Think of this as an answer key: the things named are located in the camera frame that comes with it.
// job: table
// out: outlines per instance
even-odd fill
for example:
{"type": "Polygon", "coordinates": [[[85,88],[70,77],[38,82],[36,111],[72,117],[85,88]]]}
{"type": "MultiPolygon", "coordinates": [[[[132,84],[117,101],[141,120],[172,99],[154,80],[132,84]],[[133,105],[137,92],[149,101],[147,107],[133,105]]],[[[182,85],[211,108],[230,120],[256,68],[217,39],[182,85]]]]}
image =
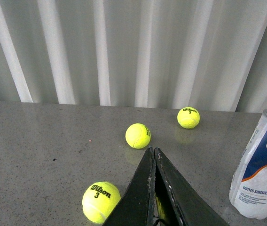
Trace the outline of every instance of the table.
{"type": "Polygon", "coordinates": [[[0,226],[85,225],[82,195],[110,181],[121,196],[144,154],[125,141],[140,122],[198,194],[231,226],[267,225],[230,204],[231,179],[259,113],[200,111],[194,129],[178,110],[0,102],[0,226]]]}

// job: yellow tennis ball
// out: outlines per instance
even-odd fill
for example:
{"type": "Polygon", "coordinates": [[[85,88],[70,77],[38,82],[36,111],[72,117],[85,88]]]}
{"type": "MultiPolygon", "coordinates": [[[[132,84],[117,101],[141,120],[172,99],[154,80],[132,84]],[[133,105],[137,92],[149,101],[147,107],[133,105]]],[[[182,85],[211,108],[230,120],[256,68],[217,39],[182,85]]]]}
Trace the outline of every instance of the yellow tennis ball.
{"type": "Polygon", "coordinates": [[[186,129],[192,129],[199,124],[200,115],[193,107],[185,107],[177,114],[177,121],[186,129]]]}
{"type": "Polygon", "coordinates": [[[150,130],[141,123],[136,123],[128,127],[125,133],[127,143],[136,149],[146,147],[151,139],[150,130]]]}
{"type": "Polygon", "coordinates": [[[109,182],[94,183],[83,195],[83,213],[90,221],[102,224],[120,199],[120,193],[113,184],[109,182]]]}

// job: white curtain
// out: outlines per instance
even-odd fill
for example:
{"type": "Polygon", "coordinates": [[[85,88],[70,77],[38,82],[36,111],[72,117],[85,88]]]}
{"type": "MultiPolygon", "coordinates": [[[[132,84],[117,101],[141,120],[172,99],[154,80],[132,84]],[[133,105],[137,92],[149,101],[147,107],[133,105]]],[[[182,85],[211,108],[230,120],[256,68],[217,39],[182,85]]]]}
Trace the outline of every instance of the white curtain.
{"type": "Polygon", "coordinates": [[[267,0],[0,0],[0,101],[260,113],[267,0]]]}

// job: gray countertop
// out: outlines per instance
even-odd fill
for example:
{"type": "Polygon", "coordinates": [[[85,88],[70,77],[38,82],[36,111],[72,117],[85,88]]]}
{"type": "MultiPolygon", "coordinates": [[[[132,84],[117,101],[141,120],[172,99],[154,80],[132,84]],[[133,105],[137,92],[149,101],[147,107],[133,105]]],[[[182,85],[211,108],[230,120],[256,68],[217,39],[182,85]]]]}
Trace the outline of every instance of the gray countertop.
{"type": "Polygon", "coordinates": [[[110,181],[124,194],[143,154],[125,140],[133,123],[231,226],[267,225],[230,204],[231,179],[261,114],[200,111],[194,129],[178,110],[0,102],[0,226],[86,225],[82,196],[110,181]]]}

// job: tennis ball can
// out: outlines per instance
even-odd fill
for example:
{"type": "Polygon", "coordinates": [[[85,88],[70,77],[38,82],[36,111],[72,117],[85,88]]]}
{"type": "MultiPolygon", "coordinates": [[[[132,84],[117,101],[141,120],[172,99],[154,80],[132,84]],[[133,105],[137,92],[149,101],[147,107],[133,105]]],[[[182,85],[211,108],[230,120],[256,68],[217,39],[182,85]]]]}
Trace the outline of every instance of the tennis ball can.
{"type": "Polygon", "coordinates": [[[229,199],[245,217],[267,217],[267,109],[263,111],[234,173],[229,199]]]}

